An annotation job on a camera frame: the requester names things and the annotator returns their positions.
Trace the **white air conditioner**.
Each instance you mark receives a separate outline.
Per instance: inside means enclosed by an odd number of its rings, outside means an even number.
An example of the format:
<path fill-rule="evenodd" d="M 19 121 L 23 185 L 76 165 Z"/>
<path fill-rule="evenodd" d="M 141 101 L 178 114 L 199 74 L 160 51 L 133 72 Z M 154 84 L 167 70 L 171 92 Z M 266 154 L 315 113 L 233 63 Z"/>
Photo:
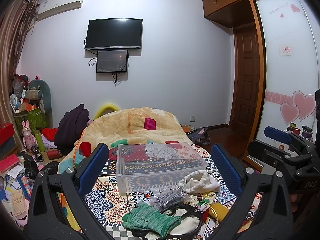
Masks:
<path fill-rule="evenodd" d="M 82 3 L 83 0 L 47 0 L 40 4 L 37 18 L 43 20 L 62 12 L 80 9 Z"/>

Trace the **white wardrobe sliding door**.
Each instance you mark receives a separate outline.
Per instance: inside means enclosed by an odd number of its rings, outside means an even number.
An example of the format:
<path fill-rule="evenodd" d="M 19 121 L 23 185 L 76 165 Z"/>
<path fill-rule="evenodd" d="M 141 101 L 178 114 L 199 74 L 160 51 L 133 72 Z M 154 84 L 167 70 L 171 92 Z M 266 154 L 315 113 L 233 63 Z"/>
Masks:
<path fill-rule="evenodd" d="M 316 129 L 319 89 L 319 20 L 306 0 L 254 0 L 266 55 L 265 101 L 257 139 L 281 150 L 288 146 L 264 135 L 266 127 Z"/>

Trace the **dark purple clothing pile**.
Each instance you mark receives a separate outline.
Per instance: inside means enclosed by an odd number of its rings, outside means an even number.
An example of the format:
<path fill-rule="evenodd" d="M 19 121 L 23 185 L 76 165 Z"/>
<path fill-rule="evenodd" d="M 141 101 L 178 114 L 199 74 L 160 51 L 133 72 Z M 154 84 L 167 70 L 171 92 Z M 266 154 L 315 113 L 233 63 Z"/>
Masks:
<path fill-rule="evenodd" d="M 67 155 L 74 147 L 74 143 L 80 139 L 83 130 L 89 121 L 89 111 L 84 104 L 80 104 L 67 112 L 60 120 L 54 137 L 54 144 L 62 155 Z"/>

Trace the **purple backpack on floor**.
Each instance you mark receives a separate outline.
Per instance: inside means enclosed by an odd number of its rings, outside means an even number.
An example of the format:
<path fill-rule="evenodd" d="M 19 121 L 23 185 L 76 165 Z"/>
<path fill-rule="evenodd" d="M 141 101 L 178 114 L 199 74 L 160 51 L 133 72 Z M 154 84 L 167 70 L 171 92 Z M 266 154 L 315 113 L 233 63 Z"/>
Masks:
<path fill-rule="evenodd" d="M 212 143 L 208 134 L 208 127 L 197 128 L 191 132 L 188 132 L 187 136 L 193 144 L 199 146 L 210 145 Z"/>

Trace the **yellow curved headboard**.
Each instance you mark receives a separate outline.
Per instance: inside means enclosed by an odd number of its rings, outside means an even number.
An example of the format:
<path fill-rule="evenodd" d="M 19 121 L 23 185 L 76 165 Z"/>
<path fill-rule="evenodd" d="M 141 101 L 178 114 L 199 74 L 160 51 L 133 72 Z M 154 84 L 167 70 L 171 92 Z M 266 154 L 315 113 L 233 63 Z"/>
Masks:
<path fill-rule="evenodd" d="M 116 111 L 119 111 L 119 110 L 120 109 L 114 104 L 111 104 L 111 103 L 104 104 L 103 106 L 101 106 L 99 108 L 99 110 L 95 114 L 94 120 L 96 120 L 97 118 L 99 118 L 99 117 L 101 117 L 101 116 L 103 116 L 105 114 L 116 112 Z"/>

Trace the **small wall monitor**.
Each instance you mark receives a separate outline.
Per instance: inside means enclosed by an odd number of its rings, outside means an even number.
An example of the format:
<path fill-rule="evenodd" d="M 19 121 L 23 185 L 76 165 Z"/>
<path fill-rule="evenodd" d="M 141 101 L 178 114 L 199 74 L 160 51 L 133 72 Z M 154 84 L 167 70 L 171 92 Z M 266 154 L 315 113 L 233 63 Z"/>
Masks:
<path fill-rule="evenodd" d="M 97 74 L 125 73 L 128 68 L 127 50 L 100 50 L 97 53 Z"/>

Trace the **patterned patchwork bedsheet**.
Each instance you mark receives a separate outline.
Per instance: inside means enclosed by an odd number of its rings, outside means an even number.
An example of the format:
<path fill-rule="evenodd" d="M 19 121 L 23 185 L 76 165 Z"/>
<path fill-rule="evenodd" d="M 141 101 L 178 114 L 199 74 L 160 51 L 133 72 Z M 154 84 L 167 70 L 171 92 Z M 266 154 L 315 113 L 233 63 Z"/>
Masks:
<path fill-rule="evenodd" d="M 191 147 L 205 159 L 208 163 L 207 171 L 220 184 L 220 191 L 216 195 L 214 203 L 220 203 L 227 209 L 231 209 L 236 201 L 236 196 L 227 188 L 220 172 L 210 158 L 209 153 L 200 146 L 191 144 Z M 92 191 L 85 196 L 85 202 L 91 209 L 93 215 L 95 215 L 96 219 L 107 230 L 107 232 L 113 236 L 114 239 L 139 239 L 135 238 L 131 232 L 122 227 L 121 219 L 123 215 L 130 213 L 130 211 L 141 200 L 149 204 L 151 197 L 156 196 L 161 192 L 162 191 L 151 190 L 138 193 L 126 193 L 122 196 L 118 192 L 116 176 L 100 176 L 98 177 Z M 76 223 L 65 196 L 63 193 L 58 193 L 58 196 L 62 209 L 65 212 L 70 225 L 75 230 L 81 232 L 80 226 Z M 253 200 L 251 208 L 245 218 L 244 226 L 240 228 L 240 231 L 248 229 L 251 225 L 253 216 L 258 209 L 262 196 L 262 193 L 256 193 L 255 199 Z M 209 211 L 206 211 L 204 213 L 204 218 L 206 218 L 206 220 L 203 219 L 204 223 L 195 239 L 208 239 L 215 229 L 215 219 L 212 218 L 208 212 Z"/>

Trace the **striped brown curtain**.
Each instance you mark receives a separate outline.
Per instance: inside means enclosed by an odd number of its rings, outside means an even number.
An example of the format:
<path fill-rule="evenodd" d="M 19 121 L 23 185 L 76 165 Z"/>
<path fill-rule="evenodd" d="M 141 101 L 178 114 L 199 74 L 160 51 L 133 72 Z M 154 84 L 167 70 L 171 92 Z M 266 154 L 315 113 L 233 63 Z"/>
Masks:
<path fill-rule="evenodd" d="M 15 123 L 9 100 L 25 38 L 39 0 L 14 0 L 1 14 L 1 124 Z"/>

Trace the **beige fleece blanket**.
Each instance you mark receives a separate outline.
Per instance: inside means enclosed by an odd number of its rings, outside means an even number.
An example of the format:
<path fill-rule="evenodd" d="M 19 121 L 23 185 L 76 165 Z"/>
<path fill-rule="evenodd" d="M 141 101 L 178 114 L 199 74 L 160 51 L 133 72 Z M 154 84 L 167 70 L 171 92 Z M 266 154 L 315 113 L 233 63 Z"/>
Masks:
<path fill-rule="evenodd" d="M 99 143 L 111 149 L 118 144 L 164 144 L 167 141 L 191 144 L 191 140 L 172 113 L 150 107 L 111 112 L 95 119 L 83 130 L 80 139 L 59 163 L 58 174 L 65 172 L 68 167 L 76 167 L 84 159 L 79 154 L 82 142 L 89 142 L 94 150 Z"/>

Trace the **red box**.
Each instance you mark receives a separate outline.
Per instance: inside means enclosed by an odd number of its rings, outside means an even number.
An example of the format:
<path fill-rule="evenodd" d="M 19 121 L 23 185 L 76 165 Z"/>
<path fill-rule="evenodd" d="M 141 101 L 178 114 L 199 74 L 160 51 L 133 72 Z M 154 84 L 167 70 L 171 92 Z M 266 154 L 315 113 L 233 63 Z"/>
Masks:
<path fill-rule="evenodd" d="M 3 145 L 15 134 L 13 124 L 2 124 L 0 126 L 0 145 Z"/>

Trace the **pink bunny plush toy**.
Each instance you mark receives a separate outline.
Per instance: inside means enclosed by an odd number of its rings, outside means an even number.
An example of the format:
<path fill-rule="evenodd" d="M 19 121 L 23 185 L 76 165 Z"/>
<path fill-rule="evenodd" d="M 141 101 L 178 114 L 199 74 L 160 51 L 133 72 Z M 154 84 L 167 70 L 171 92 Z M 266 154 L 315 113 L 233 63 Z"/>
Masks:
<path fill-rule="evenodd" d="M 37 141 L 32 130 L 29 126 L 29 121 L 22 121 L 22 134 L 23 134 L 23 145 L 24 147 L 31 152 L 33 147 L 37 147 Z"/>

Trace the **brown wooden door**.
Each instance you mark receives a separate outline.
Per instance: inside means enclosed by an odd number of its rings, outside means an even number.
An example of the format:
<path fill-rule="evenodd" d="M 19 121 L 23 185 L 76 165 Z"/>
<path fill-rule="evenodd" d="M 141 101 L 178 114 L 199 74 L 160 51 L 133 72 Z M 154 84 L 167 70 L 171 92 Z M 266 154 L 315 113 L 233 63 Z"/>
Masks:
<path fill-rule="evenodd" d="M 235 30 L 235 89 L 231 114 L 233 132 L 249 138 L 259 92 L 259 44 L 255 25 Z"/>

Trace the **large wall television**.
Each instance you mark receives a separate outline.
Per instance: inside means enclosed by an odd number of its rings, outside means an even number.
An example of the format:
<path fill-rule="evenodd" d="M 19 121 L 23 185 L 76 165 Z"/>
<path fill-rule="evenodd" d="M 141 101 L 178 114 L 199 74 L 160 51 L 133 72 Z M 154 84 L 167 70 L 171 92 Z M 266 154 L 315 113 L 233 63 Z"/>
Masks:
<path fill-rule="evenodd" d="M 90 20 L 85 50 L 140 49 L 143 20 L 139 18 L 105 18 Z"/>

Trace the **grey green plush toy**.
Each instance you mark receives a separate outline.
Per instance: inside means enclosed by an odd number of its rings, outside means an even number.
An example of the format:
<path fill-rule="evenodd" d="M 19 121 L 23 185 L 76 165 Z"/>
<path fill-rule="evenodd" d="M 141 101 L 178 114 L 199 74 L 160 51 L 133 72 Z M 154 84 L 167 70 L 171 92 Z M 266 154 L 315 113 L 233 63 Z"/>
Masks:
<path fill-rule="evenodd" d="M 25 97 L 32 103 L 39 105 L 42 113 L 48 115 L 52 109 L 52 99 L 48 84 L 40 79 L 35 79 L 27 86 Z"/>

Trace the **wooden overhead cabinet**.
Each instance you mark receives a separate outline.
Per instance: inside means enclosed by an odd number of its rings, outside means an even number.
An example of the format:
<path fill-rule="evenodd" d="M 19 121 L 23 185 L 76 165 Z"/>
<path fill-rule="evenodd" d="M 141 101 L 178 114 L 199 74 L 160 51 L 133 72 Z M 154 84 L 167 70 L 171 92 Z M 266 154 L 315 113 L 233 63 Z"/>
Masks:
<path fill-rule="evenodd" d="M 226 28 L 254 22 L 249 0 L 202 0 L 204 17 Z"/>

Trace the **clear bag with dark item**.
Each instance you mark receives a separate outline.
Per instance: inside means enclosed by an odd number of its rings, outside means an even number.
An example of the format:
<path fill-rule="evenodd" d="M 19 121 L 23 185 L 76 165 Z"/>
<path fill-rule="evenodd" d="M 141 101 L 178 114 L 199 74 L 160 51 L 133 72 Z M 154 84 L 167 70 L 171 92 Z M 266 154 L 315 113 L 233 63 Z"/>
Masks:
<path fill-rule="evenodd" d="M 150 205 L 157 210 L 162 211 L 168 207 L 181 204 L 185 199 L 185 193 L 179 189 L 169 190 L 162 192 L 150 199 Z"/>

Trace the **clear plastic storage box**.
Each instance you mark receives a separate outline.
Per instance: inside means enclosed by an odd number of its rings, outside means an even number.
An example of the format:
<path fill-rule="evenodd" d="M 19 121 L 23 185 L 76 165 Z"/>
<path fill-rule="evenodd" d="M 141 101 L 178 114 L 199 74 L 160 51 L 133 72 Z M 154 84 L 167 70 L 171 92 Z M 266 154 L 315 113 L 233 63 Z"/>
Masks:
<path fill-rule="evenodd" d="M 116 181 L 119 193 L 164 190 L 191 172 L 208 166 L 186 142 L 123 145 L 117 148 Z"/>

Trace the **white drawstring cloth pouch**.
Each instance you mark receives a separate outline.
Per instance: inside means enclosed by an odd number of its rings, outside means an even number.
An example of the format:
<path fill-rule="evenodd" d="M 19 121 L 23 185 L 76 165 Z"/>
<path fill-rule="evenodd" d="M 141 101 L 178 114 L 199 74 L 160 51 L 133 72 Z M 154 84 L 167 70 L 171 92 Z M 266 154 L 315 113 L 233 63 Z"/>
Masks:
<path fill-rule="evenodd" d="M 181 179 L 177 187 L 187 194 L 218 192 L 220 184 L 206 170 L 198 170 Z"/>

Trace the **green cylinder bottle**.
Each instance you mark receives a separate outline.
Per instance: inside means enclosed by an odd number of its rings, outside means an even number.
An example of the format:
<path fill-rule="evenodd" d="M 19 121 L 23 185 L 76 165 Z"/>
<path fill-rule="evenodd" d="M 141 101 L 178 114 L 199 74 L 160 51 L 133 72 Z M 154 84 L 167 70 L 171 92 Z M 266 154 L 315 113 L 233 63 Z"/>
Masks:
<path fill-rule="evenodd" d="M 40 152 L 45 152 L 46 151 L 46 147 L 44 146 L 43 140 L 42 140 L 42 136 L 41 136 L 41 132 L 39 130 L 36 130 L 34 133 L 34 136 L 36 138 L 37 141 L 37 146 Z"/>

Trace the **green knit gloves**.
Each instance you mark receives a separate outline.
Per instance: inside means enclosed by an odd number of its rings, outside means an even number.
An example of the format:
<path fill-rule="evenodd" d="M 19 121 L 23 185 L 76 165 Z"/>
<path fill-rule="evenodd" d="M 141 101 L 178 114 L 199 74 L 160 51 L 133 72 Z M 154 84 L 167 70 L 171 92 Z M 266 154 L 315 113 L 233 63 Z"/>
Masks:
<path fill-rule="evenodd" d="M 151 230 L 158 233 L 162 238 L 167 237 L 168 233 L 179 226 L 180 216 L 169 216 L 160 213 L 155 207 L 139 202 L 131 213 L 122 217 L 122 226 L 130 230 Z"/>

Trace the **colourful patterned cloth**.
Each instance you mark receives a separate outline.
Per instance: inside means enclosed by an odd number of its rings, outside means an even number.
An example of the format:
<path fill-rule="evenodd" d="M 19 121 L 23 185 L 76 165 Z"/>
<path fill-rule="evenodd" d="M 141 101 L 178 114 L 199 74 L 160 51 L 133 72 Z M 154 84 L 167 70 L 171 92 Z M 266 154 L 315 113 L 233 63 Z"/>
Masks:
<path fill-rule="evenodd" d="M 216 198 L 215 192 L 207 192 L 202 194 L 186 194 L 184 204 L 195 208 L 197 212 L 204 213 L 213 204 Z"/>

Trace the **yellow green sponge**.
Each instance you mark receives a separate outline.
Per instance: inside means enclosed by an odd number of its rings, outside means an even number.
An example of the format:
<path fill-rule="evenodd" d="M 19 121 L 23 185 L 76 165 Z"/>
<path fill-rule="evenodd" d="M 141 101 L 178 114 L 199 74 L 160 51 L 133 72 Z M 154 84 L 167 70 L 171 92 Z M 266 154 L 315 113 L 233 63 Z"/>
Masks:
<path fill-rule="evenodd" d="M 228 212 L 229 209 L 220 203 L 213 203 L 209 207 L 209 215 L 218 223 L 221 223 L 224 220 Z"/>

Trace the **red can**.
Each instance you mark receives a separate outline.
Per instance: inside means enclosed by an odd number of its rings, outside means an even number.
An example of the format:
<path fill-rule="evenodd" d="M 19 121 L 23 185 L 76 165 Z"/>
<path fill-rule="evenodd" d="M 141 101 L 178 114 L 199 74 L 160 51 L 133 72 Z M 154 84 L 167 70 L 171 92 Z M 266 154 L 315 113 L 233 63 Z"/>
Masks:
<path fill-rule="evenodd" d="M 62 157 L 62 153 L 58 149 L 54 149 L 47 152 L 47 157 L 49 160 L 59 159 Z"/>

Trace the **green cardboard box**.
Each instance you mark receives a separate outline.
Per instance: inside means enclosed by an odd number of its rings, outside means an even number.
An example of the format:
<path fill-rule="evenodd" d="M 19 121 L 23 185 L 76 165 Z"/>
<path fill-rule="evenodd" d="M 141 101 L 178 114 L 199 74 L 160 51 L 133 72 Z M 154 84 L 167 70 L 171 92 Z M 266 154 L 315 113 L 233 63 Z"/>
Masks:
<path fill-rule="evenodd" d="M 14 119 L 16 122 L 17 130 L 20 136 L 22 136 L 22 122 L 29 121 L 29 126 L 34 132 L 38 127 L 40 129 L 46 128 L 50 125 L 49 117 L 42 113 L 40 107 L 37 107 L 31 111 L 23 111 L 21 113 L 14 113 Z"/>

